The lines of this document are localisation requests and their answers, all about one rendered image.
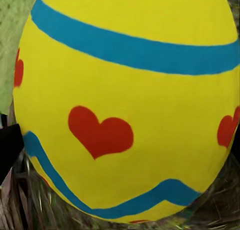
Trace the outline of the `wicker basket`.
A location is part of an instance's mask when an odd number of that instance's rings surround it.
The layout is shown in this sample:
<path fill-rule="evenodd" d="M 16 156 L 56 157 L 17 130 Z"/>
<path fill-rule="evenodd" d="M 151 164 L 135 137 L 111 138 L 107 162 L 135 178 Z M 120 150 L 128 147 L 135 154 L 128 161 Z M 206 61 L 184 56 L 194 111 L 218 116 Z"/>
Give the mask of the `wicker basket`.
<path fill-rule="evenodd" d="M 240 0 L 227 0 L 229 3 L 235 3 L 240 5 Z M 230 6 L 230 10 L 232 14 L 240 14 L 240 7 Z M 240 23 L 240 17 L 233 17 L 234 21 Z M 236 30 L 240 33 L 240 26 L 236 26 Z M 240 34 L 238 34 L 238 38 L 240 38 Z M 6 118 L 6 126 L 10 127 L 16 125 L 16 118 L 14 115 L 14 101 L 12 100 L 9 108 L 9 114 Z M 94 217 L 84 214 L 84 212 L 77 210 L 72 205 L 72 210 L 74 212 L 75 218 L 71 217 L 71 214 L 68 210 L 66 202 L 62 199 L 63 206 L 65 208 L 66 214 L 66 222 L 62 219 L 61 214 L 61 203 L 60 197 L 57 194 L 58 198 L 58 207 L 55 204 L 55 208 L 58 212 L 58 216 L 60 218 L 61 223 L 57 224 L 54 213 L 52 211 L 51 205 L 51 191 L 50 187 L 47 186 L 48 198 L 45 194 L 44 188 L 41 183 L 40 174 L 36 172 L 30 172 L 31 169 L 31 161 L 26 155 L 26 162 L 28 172 L 20 172 L 21 165 L 23 163 L 24 155 L 26 150 L 21 150 L 11 169 L 9 170 L 7 176 L 3 180 L 3 183 L 0 185 L 0 230 L 24 230 L 24 225 L 21 219 L 20 214 L 20 201 L 17 189 L 17 179 L 27 178 L 27 189 L 28 189 L 28 199 L 24 194 L 22 187 L 19 185 L 19 193 L 22 201 L 22 206 L 24 209 L 26 221 L 28 224 L 28 230 L 33 230 L 33 220 L 32 220 L 32 201 L 31 194 L 33 197 L 33 201 L 35 203 L 36 212 L 38 215 L 38 219 L 40 222 L 41 229 L 40 230 L 103 230 Z M 227 178 L 232 174 L 232 178 L 230 180 L 225 180 L 223 183 L 222 179 L 225 177 L 226 173 L 228 173 L 229 162 L 231 164 L 231 171 L 229 172 Z M 236 167 L 238 166 L 238 174 L 235 175 Z M 187 206 L 187 210 L 194 213 L 195 216 L 188 215 L 184 212 L 176 212 L 174 215 L 171 215 L 168 218 L 163 218 L 157 221 L 152 221 L 151 224 L 148 223 L 138 223 L 133 224 L 137 230 L 240 230 L 240 208 L 226 215 L 222 216 L 225 212 L 221 213 L 221 209 L 225 209 L 230 206 L 237 205 L 240 203 L 240 200 L 235 202 L 232 201 L 216 201 L 215 199 L 220 198 L 220 194 L 229 190 L 231 185 L 233 184 L 236 177 L 240 177 L 240 162 L 236 159 L 235 156 L 229 154 L 226 159 L 226 165 L 223 165 L 220 173 L 215 178 L 215 182 L 213 182 L 208 191 L 205 191 L 205 195 L 210 195 L 212 198 L 208 199 L 197 199 L 193 202 L 193 205 Z M 31 178 L 35 178 L 35 182 L 39 189 L 40 194 L 40 205 L 36 196 L 36 192 L 34 190 L 33 183 Z M 226 182 L 227 181 L 227 182 Z M 216 189 L 214 192 L 211 192 L 212 188 L 218 187 L 214 186 L 221 183 L 221 187 Z M 240 185 L 240 179 L 236 186 L 229 191 L 232 192 L 232 196 L 235 196 L 235 193 Z M 51 226 L 46 226 L 46 222 L 43 216 L 43 205 L 46 209 L 49 222 Z M 216 207 L 216 209 L 211 208 L 200 208 L 200 207 Z M 201 212 L 214 212 L 217 211 L 220 216 L 220 219 L 215 218 L 203 218 L 198 217 L 197 215 L 211 215 L 207 213 Z M 103 222 L 101 221 L 107 230 L 129 230 L 125 223 L 112 223 L 112 222 Z"/>

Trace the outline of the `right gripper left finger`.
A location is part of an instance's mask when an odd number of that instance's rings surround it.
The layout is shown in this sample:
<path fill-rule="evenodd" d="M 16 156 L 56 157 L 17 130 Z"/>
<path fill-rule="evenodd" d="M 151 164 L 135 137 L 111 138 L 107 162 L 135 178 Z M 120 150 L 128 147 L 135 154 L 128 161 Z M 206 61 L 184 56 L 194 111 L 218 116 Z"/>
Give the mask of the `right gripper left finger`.
<path fill-rule="evenodd" d="M 23 147 L 19 124 L 0 129 L 0 186 Z"/>

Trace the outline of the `easter egg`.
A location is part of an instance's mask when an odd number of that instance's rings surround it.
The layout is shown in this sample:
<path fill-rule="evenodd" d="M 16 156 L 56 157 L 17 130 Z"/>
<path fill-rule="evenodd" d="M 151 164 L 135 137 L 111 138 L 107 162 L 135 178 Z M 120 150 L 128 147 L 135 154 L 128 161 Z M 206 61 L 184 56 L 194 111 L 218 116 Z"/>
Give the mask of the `easter egg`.
<path fill-rule="evenodd" d="M 40 179 L 114 225 L 193 205 L 240 125 L 235 22 L 227 0 L 36 0 L 13 101 Z"/>

